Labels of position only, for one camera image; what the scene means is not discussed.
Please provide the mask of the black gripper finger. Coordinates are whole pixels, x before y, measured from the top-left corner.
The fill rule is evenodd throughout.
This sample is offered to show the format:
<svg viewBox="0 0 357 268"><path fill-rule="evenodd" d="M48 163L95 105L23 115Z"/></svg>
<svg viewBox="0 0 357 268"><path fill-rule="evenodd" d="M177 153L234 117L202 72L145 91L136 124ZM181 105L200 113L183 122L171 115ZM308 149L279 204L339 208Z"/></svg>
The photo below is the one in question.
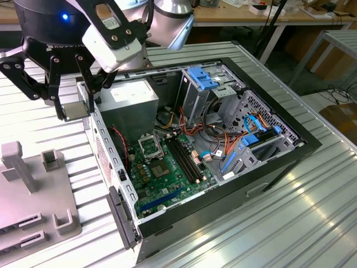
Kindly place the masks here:
<svg viewBox="0 0 357 268"><path fill-rule="evenodd" d="M88 105L89 112L93 113L94 95L100 93L103 88L108 89L112 86L114 79L117 76L117 71L115 70L112 73L107 73L100 68L100 70L93 75L90 71L90 65L87 63L85 57L76 54L75 60L85 82L85 88L88 95L86 104Z"/></svg>
<svg viewBox="0 0 357 268"><path fill-rule="evenodd" d="M39 83L25 72L25 62L19 57L2 57L1 72L30 100L41 98L53 102L58 119L64 120L59 99L61 73L58 58L50 57L50 70L45 73L44 83Z"/></svg>

